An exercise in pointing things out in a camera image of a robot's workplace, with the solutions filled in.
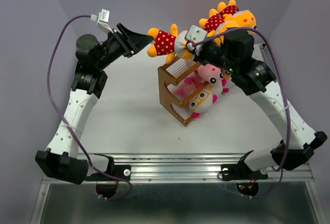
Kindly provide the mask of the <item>pink plush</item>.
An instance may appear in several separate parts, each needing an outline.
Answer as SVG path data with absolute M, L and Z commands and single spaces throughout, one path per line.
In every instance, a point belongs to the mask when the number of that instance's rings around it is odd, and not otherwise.
M 211 64 L 201 65 L 197 68 L 198 75 L 210 84 L 216 84 L 223 80 L 222 71 L 220 68 Z

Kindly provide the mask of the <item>white glasses plush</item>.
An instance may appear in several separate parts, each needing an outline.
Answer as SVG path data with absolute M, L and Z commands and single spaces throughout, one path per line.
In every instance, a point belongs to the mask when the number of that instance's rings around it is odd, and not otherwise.
M 201 82 L 185 83 L 183 86 L 175 90 L 178 97 L 188 97 L 194 90 L 202 85 Z M 192 97 L 189 102 L 184 105 L 184 110 L 189 111 L 194 118 L 199 117 L 202 113 L 209 111 L 213 103 L 215 103 L 219 95 L 222 93 L 223 87 L 220 84 L 208 84 L 200 92 Z
M 222 84 L 223 84 L 223 93 L 228 93 L 229 89 L 234 86 L 234 83 L 232 82 L 232 75 L 229 72 L 226 72 L 224 70 L 221 70 L 223 79 L 222 79 Z
M 222 93 L 222 91 L 223 85 L 221 82 L 217 82 L 216 84 L 207 83 L 207 85 L 204 86 L 198 92 L 198 94 L 190 100 L 190 102 L 212 104 L 217 100 L 218 96 Z

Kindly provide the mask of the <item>yellow bear plush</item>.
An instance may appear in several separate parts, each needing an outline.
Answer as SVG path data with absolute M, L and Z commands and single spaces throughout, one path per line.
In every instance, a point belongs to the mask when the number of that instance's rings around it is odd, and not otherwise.
M 147 50 L 147 54 L 152 58 L 166 55 L 166 64 L 170 64 L 175 56 L 185 60 L 191 60 L 193 54 L 186 47 L 186 34 L 187 30 L 178 32 L 176 24 L 171 25 L 170 32 L 155 27 L 150 28 L 148 35 L 154 38 L 154 43 Z
M 250 10 L 240 10 L 236 0 L 229 0 L 227 4 L 225 2 L 219 2 L 217 11 L 222 18 L 231 15 L 232 19 L 241 27 L 257 29 L 257 20 L 254 14 Z
M 239 24 L 233 20 L 231 14 L 223 17 L 215 9 L 210 9 L 209 18 L 200 19 L 199 25 L 202 29 L 207 31 L 208 37 L 212 37 L 232 28 L 239 27 Z

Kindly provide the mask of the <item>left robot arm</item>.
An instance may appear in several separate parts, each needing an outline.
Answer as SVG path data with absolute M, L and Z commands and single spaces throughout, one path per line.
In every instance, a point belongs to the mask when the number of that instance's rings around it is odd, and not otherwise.
M 35 155 L 36 163 L 49 178 L 81 184 L 95 173 L 89 159 L 78 159 L 78 148 L 88 117 L 107 81 L 104 69 L 121 56 L 130 58 L 139 53 L 154 39 L 121 23 L 116 29 L 107 28 L 106 33 L 103 42 L 92 34 L 82 35 L 76 41 L 77 66 L 67 108 L 53 139 Z

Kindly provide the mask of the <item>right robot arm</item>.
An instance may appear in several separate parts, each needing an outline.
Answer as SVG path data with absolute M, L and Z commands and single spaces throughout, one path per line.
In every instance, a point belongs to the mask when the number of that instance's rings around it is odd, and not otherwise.
M 264 111 L 282 137 L 274 148 L 247 152 L 237 164 L 228 167 L 227 173 L 248 178 L 264 168 L 276 166 L 293 170 L 308 162 L 327 136 L 300 117 L 285 96 L 279 75 L 252 57 L 254 37 L 234 28 L 225 32 L 221 45 L 217 45 L 215 39 L 205 31 L 193 35 L 194 60 L 229 72 L 233 83 Z

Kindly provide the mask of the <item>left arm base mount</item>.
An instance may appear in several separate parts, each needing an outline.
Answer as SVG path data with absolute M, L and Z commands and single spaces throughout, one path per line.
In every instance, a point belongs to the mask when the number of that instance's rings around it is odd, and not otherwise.
M 112 178 L 101 176 L 96 180 L 95 193 L 98 199 L 104 201 L 122 200 L 127 197 L 133 185 L 130 182 L 131 166 L 115 165 Z

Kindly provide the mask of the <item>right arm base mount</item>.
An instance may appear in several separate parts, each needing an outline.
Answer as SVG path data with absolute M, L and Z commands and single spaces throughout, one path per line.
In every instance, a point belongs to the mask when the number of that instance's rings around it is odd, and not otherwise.
M 222 164 L 217 177 L 225 182 L 240 181 L 236 184 L 237 191 L 248 197 L 256 197 L 259 191 L 259 180 L 268 179 L 268 173 L 265 169 L 251 171 L 247 166 L 236 164 Z

